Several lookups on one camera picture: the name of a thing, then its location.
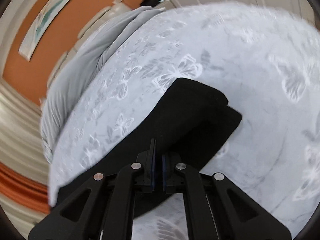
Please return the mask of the black pants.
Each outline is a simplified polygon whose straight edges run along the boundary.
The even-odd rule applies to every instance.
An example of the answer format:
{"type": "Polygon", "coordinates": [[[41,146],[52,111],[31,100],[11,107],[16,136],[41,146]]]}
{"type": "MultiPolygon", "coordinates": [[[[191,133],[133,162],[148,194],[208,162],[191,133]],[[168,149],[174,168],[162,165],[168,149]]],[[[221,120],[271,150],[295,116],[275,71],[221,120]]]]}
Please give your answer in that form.
{"type": "Polygon", "coordinates": [[[97,172],[111,175],[133,163],[156,141],[156,152],[200,171],[237,129],[242,115],[228,106],[225,95],[194,80],[178,78],[151,113],[110,153],[88,171],[59,189],[63,202],[97,172]]]}

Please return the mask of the orange curtain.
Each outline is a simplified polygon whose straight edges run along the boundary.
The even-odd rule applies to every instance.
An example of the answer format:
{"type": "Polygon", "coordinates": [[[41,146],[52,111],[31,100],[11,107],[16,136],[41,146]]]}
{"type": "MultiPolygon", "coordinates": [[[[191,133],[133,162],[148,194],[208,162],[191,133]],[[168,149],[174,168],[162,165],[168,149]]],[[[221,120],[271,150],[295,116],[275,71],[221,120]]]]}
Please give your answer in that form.
{"type": "Polygon", "coordinates": [[[50,213],[46,185],[26,178],[1,163],[1,193],[34,211],[50,213]]]}

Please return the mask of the cream curtain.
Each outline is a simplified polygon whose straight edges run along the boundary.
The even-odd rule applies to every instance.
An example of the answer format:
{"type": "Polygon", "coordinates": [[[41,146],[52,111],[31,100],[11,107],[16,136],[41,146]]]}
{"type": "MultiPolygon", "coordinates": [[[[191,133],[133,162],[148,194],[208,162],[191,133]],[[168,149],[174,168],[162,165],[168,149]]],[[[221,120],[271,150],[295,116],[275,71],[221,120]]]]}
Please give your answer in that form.
{"type": "MultiPolygon", "coordinates": [[[[47,186],[49,165],[42,153],[40,115],[39,106],[1,80],[1,163],[47,186]]],[[[47,215],[18,204],[2,193],[1,206],[24,237],[47,215]]]]}

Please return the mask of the grey duvet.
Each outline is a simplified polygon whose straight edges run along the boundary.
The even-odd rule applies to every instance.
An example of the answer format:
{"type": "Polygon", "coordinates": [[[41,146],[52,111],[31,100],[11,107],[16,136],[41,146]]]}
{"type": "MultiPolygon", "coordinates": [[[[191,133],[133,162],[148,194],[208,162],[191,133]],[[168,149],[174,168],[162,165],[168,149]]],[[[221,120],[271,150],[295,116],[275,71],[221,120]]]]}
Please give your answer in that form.
{"type": "Polygon", "coordinates": [[[42,107],[43,155],[52,162],[56,141],[88,85],[117,49],[162,9],[140,7],[116,16],[98,28],[64,66],[48,89],[42,107]]]}

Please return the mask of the bed with butterfly sheet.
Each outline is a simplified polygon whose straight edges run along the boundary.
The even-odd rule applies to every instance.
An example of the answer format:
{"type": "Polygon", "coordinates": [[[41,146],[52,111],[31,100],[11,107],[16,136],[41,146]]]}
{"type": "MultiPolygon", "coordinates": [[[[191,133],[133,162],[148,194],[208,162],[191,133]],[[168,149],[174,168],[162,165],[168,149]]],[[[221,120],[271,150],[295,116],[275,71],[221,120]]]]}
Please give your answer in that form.
{"type": "Polygon", "coordinates": [[[41,135],[51,207],[155,140],[173,164],[223,173],[293,239],[318,239],[319,31],[231,2],[129,11],[53,82],[41,135]]]}

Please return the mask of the cream padded headboard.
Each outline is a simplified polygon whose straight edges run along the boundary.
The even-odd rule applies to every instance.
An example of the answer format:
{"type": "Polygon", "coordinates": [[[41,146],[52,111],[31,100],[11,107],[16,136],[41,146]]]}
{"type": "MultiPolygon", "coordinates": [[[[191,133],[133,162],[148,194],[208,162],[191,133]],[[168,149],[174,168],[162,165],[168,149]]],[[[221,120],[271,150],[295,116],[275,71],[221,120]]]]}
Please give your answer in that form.
{"type": "Polygon", "coordinates": [[[110,19],[131,10],[132,9],[130,9],[124,3],[118,3],[112,7],[105,7],[101,9],[95,16],[93,16],[78,33],[77,41],[75,42],[74,46],[72,46],[70,50],[65,51],[56,62],[50,76],[48,77],[47,88],[51,86],[54,79],[58,76],[64,66],[76,55],[78,50],[84,46],[93,33],[95,33],[110,19]]]}

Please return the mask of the black item on nightstand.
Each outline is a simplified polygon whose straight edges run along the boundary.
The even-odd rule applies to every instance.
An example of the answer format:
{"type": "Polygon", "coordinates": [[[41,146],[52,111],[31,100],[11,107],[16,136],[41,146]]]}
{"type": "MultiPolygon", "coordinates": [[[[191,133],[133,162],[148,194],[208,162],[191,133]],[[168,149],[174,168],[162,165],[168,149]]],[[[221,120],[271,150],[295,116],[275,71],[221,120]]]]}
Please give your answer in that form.
{"type": "Polygon", "coordinates": [[[159,3],[161,3],[163,0],[143,0],[141,3],[140,3],[140,6],[141,7],[144,7],[144,6],[148,6],[148,7],[155,7],[157,6],[159,3]]]}

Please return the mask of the framed wall painting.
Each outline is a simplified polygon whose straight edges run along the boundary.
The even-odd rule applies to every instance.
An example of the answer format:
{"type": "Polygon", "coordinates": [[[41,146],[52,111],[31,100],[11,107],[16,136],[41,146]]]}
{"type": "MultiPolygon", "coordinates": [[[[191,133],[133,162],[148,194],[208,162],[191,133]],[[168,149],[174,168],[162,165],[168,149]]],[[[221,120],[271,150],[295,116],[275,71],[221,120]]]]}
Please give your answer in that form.
{"type": "Polygon", "coordinates": [[[44,7],[41,9],[41,11],[31,24],[20,45],[18,53],[21,57],[23,57],[27,61],[30,61],[41,37],[53,21],[53,19],[69,1],[70,0],[49,0],[44,5],[44,7]]]}

